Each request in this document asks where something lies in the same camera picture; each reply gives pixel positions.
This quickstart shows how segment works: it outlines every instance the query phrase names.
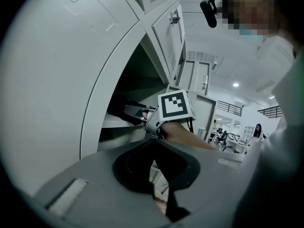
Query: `white wall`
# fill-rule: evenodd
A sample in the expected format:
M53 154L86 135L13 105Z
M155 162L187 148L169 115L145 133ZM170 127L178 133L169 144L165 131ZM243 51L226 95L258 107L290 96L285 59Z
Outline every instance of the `white wall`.
M261 104L261 103L252 101L250 99L237 95L232 91L225 90L225 89L215 87L212 85L209 85L208 96L210 96L211 98L214 98L216 100L227 102L232 105L235 104L234 101L239 101L245 105L250 106L251 108L255 109L256 111L268 108L268 105L266 105L265 103Z
M229 113L229 112L225 112L223 110L220 110L220 109L216 109L215 110L215 113L217 115L221 115L221 116L224 116L224 117L227 117L227 118L230 118L230 119L233 119L233 120L236 120L236 121L242 121L242 117L238 116L238 115L235 115L233 113Z
M246 126L256 126L257 124L261 124L264 134L272 134L276 130L278 122L279 119L269 119L263 114L247 106L243 108L242 122L241 126L239 127L238 134L242 138Z
M269 104L269 107L274 107L279 105L279 103L276 101L276 99L271 99L271 103Z
M232 128L230 128L230 130L231 130L231 133L238 134L239 127L232 127Z

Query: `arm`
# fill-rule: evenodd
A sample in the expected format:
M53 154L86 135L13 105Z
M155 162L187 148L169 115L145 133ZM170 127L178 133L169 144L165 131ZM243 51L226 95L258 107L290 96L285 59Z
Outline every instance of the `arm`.
M162 127L167 134L167 140L181 143L184 145L194 146L207 150L217 150L213 148L210 144L200 139L195 134L189 132L180 123L169 122L165 123Z
M251 137L250 137L250 139L249 139L247 145L250 145L250 144L251 144L252 139L253 139L253 135L251 135Z
M262 141L262 139L263 139L263 135L264 135L264 133L263 133L263 131L261 131L261 134L260 134L260 140L259 140L259 141Z

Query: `woman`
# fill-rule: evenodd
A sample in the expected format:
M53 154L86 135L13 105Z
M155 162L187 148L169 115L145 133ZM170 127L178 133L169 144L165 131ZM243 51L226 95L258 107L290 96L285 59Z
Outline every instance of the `woman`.
M253 136L251 137L251 139L249 140L248 145L260 142L261 139L263 138L263 136L264 136L264 133L262 131L262 126L261 126L261 124L257 124L255 132L254 132Z

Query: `cabinet door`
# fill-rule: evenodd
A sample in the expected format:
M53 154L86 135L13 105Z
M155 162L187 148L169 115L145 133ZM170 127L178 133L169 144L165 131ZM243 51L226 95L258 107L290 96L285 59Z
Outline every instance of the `cabinet door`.
M153 25L152 28L166 59L171 78L181 56L182 43L179 24L171 24L170 17L177 16L177 5L170 7Z
M79 160L94 84L137 22L125 0L28 0L0 56L0 145L29 194Z
M81 135L81 158L97 152L100 131L112 94L146 31L138 22L120 41L101 71L87 104Z
M208 85L204 85L204 76L210 81L210 64L198 61L185 60L182 68L179 87L207 95Z

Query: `railing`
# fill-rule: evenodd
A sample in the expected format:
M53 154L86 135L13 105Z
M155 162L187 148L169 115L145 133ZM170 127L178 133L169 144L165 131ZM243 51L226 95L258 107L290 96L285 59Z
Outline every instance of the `railing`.
M278 118L281 117L283 114L279 105L264 110L259 110L258 112L262 113L268 118Z
M218 101L218 109L229 112L238 116L242 116L242 108L223 101Z

